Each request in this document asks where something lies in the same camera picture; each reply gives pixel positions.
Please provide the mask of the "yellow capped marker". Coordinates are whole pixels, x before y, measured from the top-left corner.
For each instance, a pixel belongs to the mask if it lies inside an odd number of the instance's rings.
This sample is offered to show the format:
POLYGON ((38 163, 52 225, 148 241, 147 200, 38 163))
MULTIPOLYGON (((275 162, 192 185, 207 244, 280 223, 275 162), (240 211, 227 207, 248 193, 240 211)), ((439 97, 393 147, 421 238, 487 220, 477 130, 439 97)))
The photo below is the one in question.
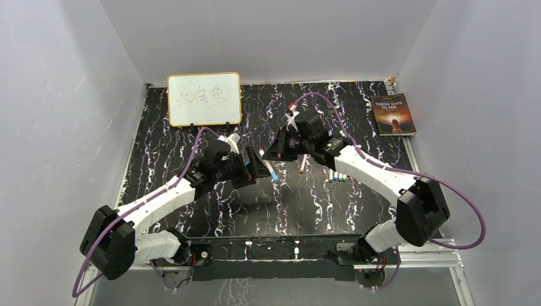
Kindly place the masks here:
POLYGON ((307 160, 308 160, 308 155, 304 154, 303 157, 302 157, 302 162, 301 162, 301 166, 300 166, 300 169, 299 169, 300 174, 303 174, 305 172, 307 160))

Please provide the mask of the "blue capped marker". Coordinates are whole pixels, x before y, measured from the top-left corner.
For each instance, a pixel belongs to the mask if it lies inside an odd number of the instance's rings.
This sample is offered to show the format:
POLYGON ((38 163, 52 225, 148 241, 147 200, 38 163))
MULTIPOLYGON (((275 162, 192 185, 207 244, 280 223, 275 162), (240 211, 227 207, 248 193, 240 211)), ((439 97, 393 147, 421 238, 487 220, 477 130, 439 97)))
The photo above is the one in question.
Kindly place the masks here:
POLYGON ((263 164, 264 164, 265 167, 268 169, 268 171, 269 171, 269 173, 270 173, 270 175, 271 175, 271 177, 272 177, 272 181, 273 181, 273 182, 278 182, 279 177, 278 177, 278 175, 276 174, 276 172, 275 172, 274 168, 272 167, 272 165, 270 164, 270 162, 269 162, 268 160, 265 160, 265 159, 263 158, 263 155, 264 155, 264 154, 265 154, 265 152, 263 151, 262 148, 260 148, 260 149, 259 149, 259 155, 260 155, 260 157, 262 158, 263 164))

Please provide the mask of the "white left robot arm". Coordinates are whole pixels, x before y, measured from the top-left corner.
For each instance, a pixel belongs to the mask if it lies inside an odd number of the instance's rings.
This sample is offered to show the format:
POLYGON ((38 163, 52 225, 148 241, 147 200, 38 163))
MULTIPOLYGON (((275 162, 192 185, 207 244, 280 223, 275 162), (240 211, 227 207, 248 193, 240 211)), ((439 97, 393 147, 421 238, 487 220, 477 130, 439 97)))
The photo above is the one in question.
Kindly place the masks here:
POLYGON ((236 189, 255 184, 271 173, 253 147, 244 155, 233 141, 214 140, 193 157, 187 170, 165 185, 128 205, 104 205, 94 213, 80 252, 108 280, 125 274, 134 264, 165 259, 186 265, 195 256, 188 238, 174 229, 147 233, 151 225, 214 190, 219 182, 236 189))

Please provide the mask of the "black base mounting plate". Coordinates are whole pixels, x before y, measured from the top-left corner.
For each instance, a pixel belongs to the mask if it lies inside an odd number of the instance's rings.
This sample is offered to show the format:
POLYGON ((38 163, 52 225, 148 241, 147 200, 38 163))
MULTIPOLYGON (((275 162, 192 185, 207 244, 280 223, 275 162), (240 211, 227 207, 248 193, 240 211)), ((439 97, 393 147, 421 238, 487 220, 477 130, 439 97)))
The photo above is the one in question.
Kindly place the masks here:
POLYGON ((347 261, 340 245, 358 235, 192 237, 194 281, 221 279, 334 279, 354 281, 360 261, 347 261))

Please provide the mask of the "aluminium frame rail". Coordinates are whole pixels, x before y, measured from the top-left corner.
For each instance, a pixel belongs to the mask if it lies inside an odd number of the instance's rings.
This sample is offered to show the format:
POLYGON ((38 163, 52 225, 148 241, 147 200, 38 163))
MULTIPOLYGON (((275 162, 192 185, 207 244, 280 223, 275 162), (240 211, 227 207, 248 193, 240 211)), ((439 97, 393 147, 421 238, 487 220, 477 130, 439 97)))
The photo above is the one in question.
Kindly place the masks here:
POLYGON ((357 239, 345 236, 300 237, 193 237, 177 238, 169 232, 142 235, 112 251, 96 250, 93 265, 115 279, 133 266, 211 266, 225 263, 333 263, 355 269, 463 267, 458 250, 428 242, 405 245, 380 254, 364 252, 357 239))

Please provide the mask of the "dark paperback book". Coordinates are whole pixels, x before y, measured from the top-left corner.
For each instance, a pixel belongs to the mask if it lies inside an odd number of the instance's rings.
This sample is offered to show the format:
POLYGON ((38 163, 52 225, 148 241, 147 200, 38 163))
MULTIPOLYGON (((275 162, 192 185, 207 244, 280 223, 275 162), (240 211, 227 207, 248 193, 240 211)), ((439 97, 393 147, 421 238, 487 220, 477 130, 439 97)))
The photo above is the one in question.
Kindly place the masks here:
POLYGON ((379 136, 414 136, 417 133, 404 94, 371 96, 379 136))

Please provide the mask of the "small whiteboard with writing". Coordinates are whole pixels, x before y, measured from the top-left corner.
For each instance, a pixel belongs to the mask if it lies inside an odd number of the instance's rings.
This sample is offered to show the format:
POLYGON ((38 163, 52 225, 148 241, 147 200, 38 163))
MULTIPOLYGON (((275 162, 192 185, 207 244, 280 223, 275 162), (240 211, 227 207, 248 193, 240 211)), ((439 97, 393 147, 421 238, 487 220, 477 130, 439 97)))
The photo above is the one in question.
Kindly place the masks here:
POLYGON ((235 125, 242 120, 237 72, 170 75, 167 94, 172 127, 235 125))

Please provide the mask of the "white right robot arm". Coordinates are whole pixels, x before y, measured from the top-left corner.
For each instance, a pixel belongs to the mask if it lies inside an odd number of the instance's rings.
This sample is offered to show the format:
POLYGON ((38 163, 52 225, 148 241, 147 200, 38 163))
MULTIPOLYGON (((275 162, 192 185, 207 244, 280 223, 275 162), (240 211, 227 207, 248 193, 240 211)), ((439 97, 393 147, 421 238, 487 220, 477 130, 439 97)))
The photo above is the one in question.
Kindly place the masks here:
POLYGON ((264 160, 296 161, 311 156, 318 164, 349 175, 383 196, 396 208, 395 216, 363 234, 352 252, 375 264, 387 249, 411 244, 422 247, 450 218, 439 183, 419 175, 394 172, 363 153, 345 136, 332 136, 317 113, 290 112, 264 160))

